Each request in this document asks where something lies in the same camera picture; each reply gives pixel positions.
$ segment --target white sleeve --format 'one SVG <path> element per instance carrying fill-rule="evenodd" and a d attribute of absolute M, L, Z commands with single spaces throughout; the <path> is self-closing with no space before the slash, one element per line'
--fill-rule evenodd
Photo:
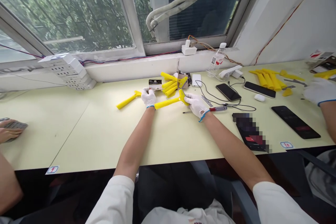
<path fill-rule="evenodd" d="M 253 187 L 253 195 L 262 224 L 318 224 L 277 184 L 259 182 Z"/>
<path fill-rule="evenodd" d="M 133 192 L 134 182 L 129 177 L 112 177 L 86 223 L 132 224 Z"/>

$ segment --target green tree foliage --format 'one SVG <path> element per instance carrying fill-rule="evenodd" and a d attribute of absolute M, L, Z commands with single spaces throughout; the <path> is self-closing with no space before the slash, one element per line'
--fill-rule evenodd
<path fill-rule="evenodd" d="M 83 41 L 48 45 L 55 53 L 132 47 L 119 0 L 1 0 L 42 41 L 83 36 Z M 144 41 L 149 0 L 134 0 Z"/>

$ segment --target light green desk surface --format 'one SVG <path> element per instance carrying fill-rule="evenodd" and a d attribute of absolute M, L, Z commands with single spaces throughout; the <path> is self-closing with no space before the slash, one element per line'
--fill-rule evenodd
<path fill-rule="evenodd" d="M 29 126 L 13 142 L 1 144 L 0 152 L 15 170 L 48 168 L 89 100 L 68 87 L 21 93 L 10 93 L 0 102 L 0 118 L 9 117 Z"/>
<path fill-rule="evenodd" d="M 261 68 L 269 68 L 275 71 L 285 69 L 290 74 L 300 75 L 306 79 L 306 83 L 309 83 L 313 77 L 306 69 L 303 61 L 298 61 L 244 67 L 242 71 L 244 72 L 246 81 L 258 84 L 257 76 L 248 71 Z M 208 91 L 219 98 L 225 99 L 215 88 L 220 82 L 214 78 L 207 77 L 206 72 L 201 72 L 200 74 Z M 118 110 L 116 105 L 133 95 L 134 90 L 140 91 L 143 87 L 148 86 L 149 79 L 153 78 L 97 84 L 93 90 L 81 91 L 90 101 L 90 104 L 51 164 L 51 166 L 59 166 L 57 173 L 116 167 L 119 155 L 128 137 L 146 109 L 140 97 L 121 110 Z M 241 81 L 242 79 L 236 80 L 233 77 L 230 78 L 231 84 Z M 292 96 L 283 97 L 281 91 L 277 93 L 275 99 L 266 98 L 266 101 L 263 103 L 255 100 L 255 93 L 244 89 L 243 85 L 234 86 L 242 96 L 242 104 L 257 108 L 256 111 L 252 112 L 252 117 L 255 118 L 260 131 L 263 132 L 263 135 L 265 135 L 266 140 L 269 142 L 272 153 L 286 151 L 280 145 L 280 142 L 283 141 L 291 142 L 295 148 L 333 145 L 334 143 L 326 131 L 320 109 L 307 100 L 301 100 L 303 98 L 303 86 L 296 83 L 285 83 L 296 86 L 296 88 L 292 89 L 294 92 Z M 206 97 L 210 100 L 215 99 L 205 92 L 204 86 L 202 89 Z M 188 88 L 187 92 L 201 94 L 198 87 L 192 86 Z M 161 91 L 156 91 L 155 94 L 158 102 L 166 99 Z M 300 138 L 271 110 L 272 106 L 280 105 L 290 108 L 316 130 L 321 135 L 321 138 L 309 140 Z M 155 112 L 152 134 L 142 160 L 142 165 L 223 157 L 206 130 L 205 125 L 198 123 L 198 118 L 192 113 L 182 113 L 188 110 L 182 102 L 177 102 Z M 226 111 L 215 112 L 215 115 L 230 131 L 241 139 L 237 127 L 232 121 L 232 113 L 237 112 L 242 111 L 228 108 Z M 265 152 L 255 152 L 255 154 L 265 154 Z"/>

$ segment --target plastic bottle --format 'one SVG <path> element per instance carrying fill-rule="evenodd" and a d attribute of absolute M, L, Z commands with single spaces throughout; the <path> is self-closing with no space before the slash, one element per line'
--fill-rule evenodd
<path fill-rule="evenodd" d="M 218 51 L 213 55 L 208 69 L 209 77 L 215 77 L 217 75 L 218 69 L 225 58 L 225 47 L 226 43 L 221 43 Z"/>

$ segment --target black smartphone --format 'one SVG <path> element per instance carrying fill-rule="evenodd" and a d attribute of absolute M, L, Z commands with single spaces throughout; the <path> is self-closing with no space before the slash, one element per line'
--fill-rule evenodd
<path fill-rule="evenodd" d="M 321 136 L 302 121 L 296 114 L 294 114 L 286 106 L 271 107 L 271 109 L 278 115 L 285 123 L 288 124 L 301 138 L 312 139 L 320 138 Z"/>
<path fill-rule="evenodd" d="M 257 84 L 251 83 L 251 82 L 245 82 L 244 88 L 251 90 L 255 93 L 259 93 L 262 95 L 265 95 L 269 98 L 275 98 L 276 92 L 271 89 L 267 89 L 263 86 L 259 86 Z"/>
<path fill-rule="evenodd" d="M 259 128 L 253 122 L 248 113 L 233 113 L 233 121 L 236 123 L 238 131 L 243 139 L 244 144 L 252 151 L 264 151 L 266 142 L 259 132 Z"/>
<path fill-rule="evenodd" d="M 217 85 L 216 88 L 231 102 L 242 98 L 236 91 L 226 84 Z"/>

